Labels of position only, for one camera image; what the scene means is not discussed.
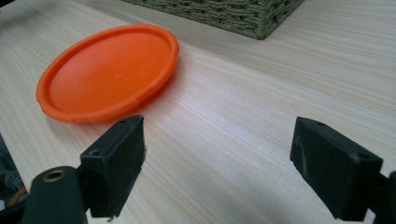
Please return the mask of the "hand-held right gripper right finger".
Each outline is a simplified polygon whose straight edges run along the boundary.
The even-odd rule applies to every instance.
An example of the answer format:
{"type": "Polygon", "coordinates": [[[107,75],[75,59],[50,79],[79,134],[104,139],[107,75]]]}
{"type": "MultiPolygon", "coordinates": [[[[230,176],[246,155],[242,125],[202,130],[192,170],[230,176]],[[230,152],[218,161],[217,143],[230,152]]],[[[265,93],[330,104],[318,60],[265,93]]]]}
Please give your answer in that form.
{"type": "Polygon", "coordinates": [[[290,160],[335,218],[362,221],[383,160],[330,126],[296,119],[290,160]]]}

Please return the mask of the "green woven basket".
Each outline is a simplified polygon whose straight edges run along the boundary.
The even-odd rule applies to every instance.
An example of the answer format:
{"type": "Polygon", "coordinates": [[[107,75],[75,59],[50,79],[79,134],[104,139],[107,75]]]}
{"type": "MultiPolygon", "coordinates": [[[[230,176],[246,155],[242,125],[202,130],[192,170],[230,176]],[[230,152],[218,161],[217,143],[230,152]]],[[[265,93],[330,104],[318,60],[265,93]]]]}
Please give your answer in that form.
{"type": "Polygon", "coordinates": [[[304,0],[123,0],[257,40],[267,38],[304,0]]]}

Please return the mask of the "orange plastic plate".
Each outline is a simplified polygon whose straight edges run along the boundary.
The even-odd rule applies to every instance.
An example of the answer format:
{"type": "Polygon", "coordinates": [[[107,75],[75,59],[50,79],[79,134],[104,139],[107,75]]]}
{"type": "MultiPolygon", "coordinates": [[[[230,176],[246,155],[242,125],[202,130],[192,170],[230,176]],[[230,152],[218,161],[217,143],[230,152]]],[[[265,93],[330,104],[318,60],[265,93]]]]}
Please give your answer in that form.
{"type": "Polygon", "coordinates": [[[119,117],[156,94],[177,67],[179,45],[161,27],[111,28],[60,54],[36,86],[49,117],[85,123],[119,117]]]}

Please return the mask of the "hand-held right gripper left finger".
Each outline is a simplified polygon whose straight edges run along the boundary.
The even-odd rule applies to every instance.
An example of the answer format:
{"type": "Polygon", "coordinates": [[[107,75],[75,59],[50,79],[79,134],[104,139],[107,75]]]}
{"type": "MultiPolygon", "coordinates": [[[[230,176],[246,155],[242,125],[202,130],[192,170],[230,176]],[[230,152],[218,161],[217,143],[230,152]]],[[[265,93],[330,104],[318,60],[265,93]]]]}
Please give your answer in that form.
{"type": "Polygon", "coordinates": [[[144,117],[116,122],[81,155],[84,207],[92,217],[118,217],[146,157],[144,117]]]}

